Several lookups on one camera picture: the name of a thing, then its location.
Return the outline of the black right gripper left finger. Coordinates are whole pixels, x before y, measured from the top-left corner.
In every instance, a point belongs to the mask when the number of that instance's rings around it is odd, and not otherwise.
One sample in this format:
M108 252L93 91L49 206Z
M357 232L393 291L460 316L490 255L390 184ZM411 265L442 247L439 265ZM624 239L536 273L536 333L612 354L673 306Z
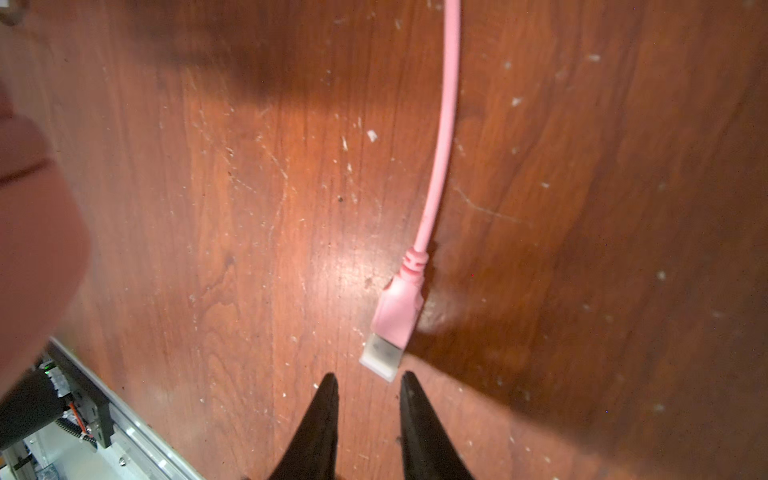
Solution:
M338 381L327 373L269 479L334 480L338 416Z

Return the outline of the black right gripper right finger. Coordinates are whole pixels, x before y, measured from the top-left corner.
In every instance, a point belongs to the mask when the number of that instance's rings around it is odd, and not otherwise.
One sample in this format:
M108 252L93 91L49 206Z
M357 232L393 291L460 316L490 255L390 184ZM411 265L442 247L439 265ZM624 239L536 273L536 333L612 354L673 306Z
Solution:
M400 424L405 479L473 479L412 371L401 377Z

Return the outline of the pink headphones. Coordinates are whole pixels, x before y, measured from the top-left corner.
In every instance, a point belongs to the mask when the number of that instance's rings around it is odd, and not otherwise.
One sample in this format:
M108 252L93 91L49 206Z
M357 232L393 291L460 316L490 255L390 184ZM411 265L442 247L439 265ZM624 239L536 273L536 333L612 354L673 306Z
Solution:
M38 355L87 270L90 238L46 137L1 93L1 391Z

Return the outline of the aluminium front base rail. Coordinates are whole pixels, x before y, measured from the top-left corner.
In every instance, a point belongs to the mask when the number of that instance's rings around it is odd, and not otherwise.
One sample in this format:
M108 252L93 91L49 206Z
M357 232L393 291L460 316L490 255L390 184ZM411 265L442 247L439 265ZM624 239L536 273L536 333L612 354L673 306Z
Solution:
M95 450L53 421L53 386L39 369L42 354L1 398L4 479L197 479L199 473L116 393L62 347L109 398L112 445Z

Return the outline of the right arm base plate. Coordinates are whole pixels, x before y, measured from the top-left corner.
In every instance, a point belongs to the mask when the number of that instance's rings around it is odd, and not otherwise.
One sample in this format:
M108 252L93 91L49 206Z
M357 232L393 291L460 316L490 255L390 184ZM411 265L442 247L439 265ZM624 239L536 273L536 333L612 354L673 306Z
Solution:
M52 384L54 405L61 410L53 423L95 450L109 448L114 421L103 389L53 341L44 350L39 369Z

